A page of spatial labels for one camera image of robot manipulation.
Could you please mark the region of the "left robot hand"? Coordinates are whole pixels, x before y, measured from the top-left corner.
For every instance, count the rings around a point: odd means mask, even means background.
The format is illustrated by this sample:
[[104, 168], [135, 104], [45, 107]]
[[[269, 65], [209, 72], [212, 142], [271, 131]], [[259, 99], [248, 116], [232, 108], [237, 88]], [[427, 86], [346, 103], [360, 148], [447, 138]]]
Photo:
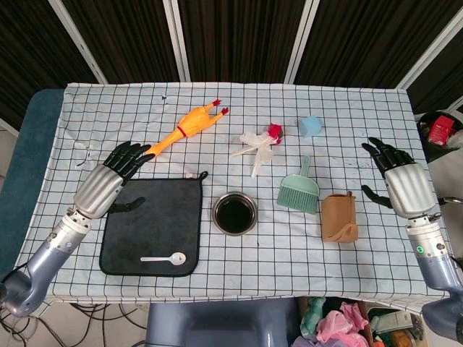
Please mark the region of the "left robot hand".
[[130, 141], [115, 147], [77, 190], [74, 204], [78, 213], [91, 220], [105, 215], [140, 167], [155, 158], [154, 154], [148, 153], [149, 149], [150, 145]]

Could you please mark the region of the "white plastic spoon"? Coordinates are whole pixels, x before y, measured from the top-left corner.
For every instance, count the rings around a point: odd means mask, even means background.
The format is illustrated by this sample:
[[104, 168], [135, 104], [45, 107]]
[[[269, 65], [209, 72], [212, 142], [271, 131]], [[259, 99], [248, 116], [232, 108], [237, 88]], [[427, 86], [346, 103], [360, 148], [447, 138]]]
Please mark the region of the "white plastic spoon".
[[175, 252], [168, 257], [141, 257], [141, 262], [170, 262], [174, 266], [180, 266], [186, 262], [186, 255]]

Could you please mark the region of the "green hand brush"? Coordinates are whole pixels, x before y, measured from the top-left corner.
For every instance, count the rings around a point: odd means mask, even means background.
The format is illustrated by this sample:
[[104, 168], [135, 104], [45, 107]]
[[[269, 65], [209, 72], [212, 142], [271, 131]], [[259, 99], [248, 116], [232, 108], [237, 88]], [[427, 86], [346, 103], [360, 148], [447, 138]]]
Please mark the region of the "green hand brush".
[[311, 215], [316, 214], [320, 188], [316, 181], [309, 177], [309, 168], [310, 156], [305, 156], [300, 172], [289, 174], [281, 181], [278, 205]]

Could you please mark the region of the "black waste bin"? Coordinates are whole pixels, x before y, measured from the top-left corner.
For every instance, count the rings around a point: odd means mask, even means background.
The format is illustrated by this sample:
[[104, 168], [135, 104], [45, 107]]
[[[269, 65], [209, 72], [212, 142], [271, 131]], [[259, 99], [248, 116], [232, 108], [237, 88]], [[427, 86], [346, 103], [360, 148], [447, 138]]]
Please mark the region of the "black waste bin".
[[[451, 133], [449, 135], [449, 138], [448, 138], [445, 146], [434, 145], [433, 143], [428, 142], [428, 136], [430, 134], [431, 124], [440, 115], [447, 116], [450, 119], [454, 120], [454, 125], [452, 127]], [[458, 149], [458, 147], [456, 145], [451, 145], [450, 144], [450, 139], [454, 135], [456, 135], [458, 132], [463, 131], [463, 123], [460, 120], [458, 120], [457, 118], [455, 118], [454, 116], [452, 116], [451, 114], [445, 113], [445, 112], [442, 112], [442, 111], [431, 111], [431, 112], [428, 112], [428, 113], [425, 113], [424, 115], [422, 115], [420, 117], [420, 119], [418, 121], [416, 121], [416, 125], [417, 125], [417, 130], [418, 130], [419, 135], [420, 135], [420, 141], [421, 141], [421, 144], [422, 144], [422, 148], [423, 148], [423, 150], [425, 152], [426, 161], [428, 163], [430, 163], [430, 162], [432, 162], [434, 160], [437, 160], [440, 157], [442, 157], [442, 156], [444, 156], [444, 155], [446, 155], [448, 153], [451, 153], [451, 152]]]

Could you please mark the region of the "teal padded table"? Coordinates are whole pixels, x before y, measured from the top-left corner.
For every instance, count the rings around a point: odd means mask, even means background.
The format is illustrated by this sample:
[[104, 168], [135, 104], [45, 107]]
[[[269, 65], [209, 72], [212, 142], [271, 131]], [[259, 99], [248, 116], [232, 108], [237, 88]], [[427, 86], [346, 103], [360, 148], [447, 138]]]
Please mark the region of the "teal padded table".
[[0, 276], [15, 266], [41, 191], [63, 89], [37, 92], [27, 106], [7, 177], [0, 191]]

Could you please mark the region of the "brown paper box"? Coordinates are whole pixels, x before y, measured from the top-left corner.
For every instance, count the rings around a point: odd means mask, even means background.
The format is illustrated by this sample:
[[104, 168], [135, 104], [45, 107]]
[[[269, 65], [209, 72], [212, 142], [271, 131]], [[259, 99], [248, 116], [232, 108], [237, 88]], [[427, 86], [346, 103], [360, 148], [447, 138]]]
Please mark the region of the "brown paper box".
[[322, 201], [321, 237], [325, 243], [352, 243], [358, 240], [355, 196], [351, 191], [329, 195]]

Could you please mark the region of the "light blue cube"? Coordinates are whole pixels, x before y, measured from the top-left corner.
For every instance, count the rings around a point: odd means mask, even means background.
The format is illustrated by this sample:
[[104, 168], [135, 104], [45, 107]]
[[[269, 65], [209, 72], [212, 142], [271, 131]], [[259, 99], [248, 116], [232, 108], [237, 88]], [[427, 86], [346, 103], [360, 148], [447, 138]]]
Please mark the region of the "light blue cube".
[[307, 116], [303, 119], [300, 119], [298, 128], [300, 134], [305, 139], [308, 139], [310, 137], [318, 135], [322, 129], [322, 125], [316, 116]]

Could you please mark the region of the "yellow rubber chicken toy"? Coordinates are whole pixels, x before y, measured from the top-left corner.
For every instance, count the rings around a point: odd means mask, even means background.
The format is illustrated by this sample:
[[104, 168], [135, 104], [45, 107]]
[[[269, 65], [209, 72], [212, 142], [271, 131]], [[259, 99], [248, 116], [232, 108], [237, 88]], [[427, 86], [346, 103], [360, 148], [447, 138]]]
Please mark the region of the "yellow rubber chicken toy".
[[216, 99], [212, 103], [192, 109], [177, 124], [175, 130], [164, 140], [156, 145], [152, 145], [145, 153], [158, 156], [163, 150], [173, 143], [185, 138], [192, 137], [197, 133], [213, 126], [222, 116], [229, 112], [229, 108], [222, 108], [221, 112], [215, 116], [210, 116], [209, 111], [221, 104], [221, 100]]

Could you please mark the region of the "cardboard box with clutter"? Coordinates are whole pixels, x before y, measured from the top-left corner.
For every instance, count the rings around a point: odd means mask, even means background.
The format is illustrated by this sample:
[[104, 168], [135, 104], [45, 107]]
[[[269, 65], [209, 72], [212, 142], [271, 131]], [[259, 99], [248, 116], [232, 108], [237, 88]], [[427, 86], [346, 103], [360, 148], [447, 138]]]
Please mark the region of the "cardboard box with clutter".
[[374, 347], [429, 347], [418, 315], [386, 307], [369, 308], [367, 314]]

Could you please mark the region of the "metal bowl with dark liquid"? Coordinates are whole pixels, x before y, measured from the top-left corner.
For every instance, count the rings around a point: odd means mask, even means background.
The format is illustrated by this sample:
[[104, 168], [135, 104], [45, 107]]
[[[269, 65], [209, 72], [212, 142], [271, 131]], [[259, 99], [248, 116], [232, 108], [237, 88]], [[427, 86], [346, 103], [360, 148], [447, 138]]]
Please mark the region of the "metal bowl with dark liquid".
[[242, 236], [254, 229], [258, 222], [258, 206], [244, 192], [227, 192], [212, 205], [211, 217], [214, 225], [223, 234]]

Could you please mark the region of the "red artificial flower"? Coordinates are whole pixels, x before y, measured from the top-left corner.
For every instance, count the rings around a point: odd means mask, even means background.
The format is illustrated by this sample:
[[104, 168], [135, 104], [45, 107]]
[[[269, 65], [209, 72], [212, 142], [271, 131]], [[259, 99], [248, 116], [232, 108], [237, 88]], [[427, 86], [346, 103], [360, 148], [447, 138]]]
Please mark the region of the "red artificial flower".
[[276, 144], [280, 144], [284, 136], [284, 128], [282, 125], [271, 123], [268, 127], [268, 134], [276, 141]]

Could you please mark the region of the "clear plastic wrapper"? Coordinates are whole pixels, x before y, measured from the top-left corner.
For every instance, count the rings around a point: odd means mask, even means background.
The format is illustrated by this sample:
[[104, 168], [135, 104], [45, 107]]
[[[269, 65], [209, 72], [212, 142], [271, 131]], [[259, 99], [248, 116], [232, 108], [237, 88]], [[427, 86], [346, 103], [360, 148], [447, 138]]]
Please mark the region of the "clear plastic wrapper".
[[272, 146], [277, 144], [277, 139], [267, 131], [262, 134], [244, 133], [239, 139], [245, 146], [241, 150], [233, 152], [230, 157], [244, 155], [255, 150], [255, 161], [251, 173], [251, 177], [254, 179], [258, 175], [260, 167], [264, 163], [271, 162], [273, 157]]

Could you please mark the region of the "pink plastic bag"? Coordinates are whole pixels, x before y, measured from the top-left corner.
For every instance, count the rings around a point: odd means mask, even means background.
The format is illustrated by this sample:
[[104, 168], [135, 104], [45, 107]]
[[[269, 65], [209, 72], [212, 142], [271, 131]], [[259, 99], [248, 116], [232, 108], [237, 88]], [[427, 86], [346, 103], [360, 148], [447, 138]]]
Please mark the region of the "pink plastic bag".
[[360, 333], [368, 326], [358, 303], [341, 303], [340, 311], [332, 310], [317, 325], [317, 339], [321, 343], [338, 340], [344, 347], [370, 347]]

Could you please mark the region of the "green plastic bag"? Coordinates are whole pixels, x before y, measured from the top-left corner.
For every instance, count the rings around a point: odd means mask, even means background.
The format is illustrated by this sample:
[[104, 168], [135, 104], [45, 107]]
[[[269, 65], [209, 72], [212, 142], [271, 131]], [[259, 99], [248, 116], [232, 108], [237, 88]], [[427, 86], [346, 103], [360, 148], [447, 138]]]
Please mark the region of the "green plastic bag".
[[300, 323], [300, 331], [304, 338], [315, 334], [317, 324], [323, 318], [325, 302], [326, 297], [311, 297], [307, 300], [307, 309]]

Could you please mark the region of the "dark folding screen white frame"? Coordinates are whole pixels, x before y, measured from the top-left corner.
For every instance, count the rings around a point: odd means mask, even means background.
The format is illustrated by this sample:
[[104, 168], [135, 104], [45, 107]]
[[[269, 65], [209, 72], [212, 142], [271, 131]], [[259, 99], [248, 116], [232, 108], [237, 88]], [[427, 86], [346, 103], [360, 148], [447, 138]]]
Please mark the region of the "dark folding screen white frame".
[[[163, 0], [60, 0], [111, 84], [177, 82]], [[310, 0], [174, 0], [194, 82], [281, 83]], [[393, 88], [463, 0], [319, 0], [298, 85]], [[49, 0], [0, 0], [0, 119], [19, 129], [40, 90], [96, 82]], [[407, 88], [412, 109], [463, 96], [463, 29]]]

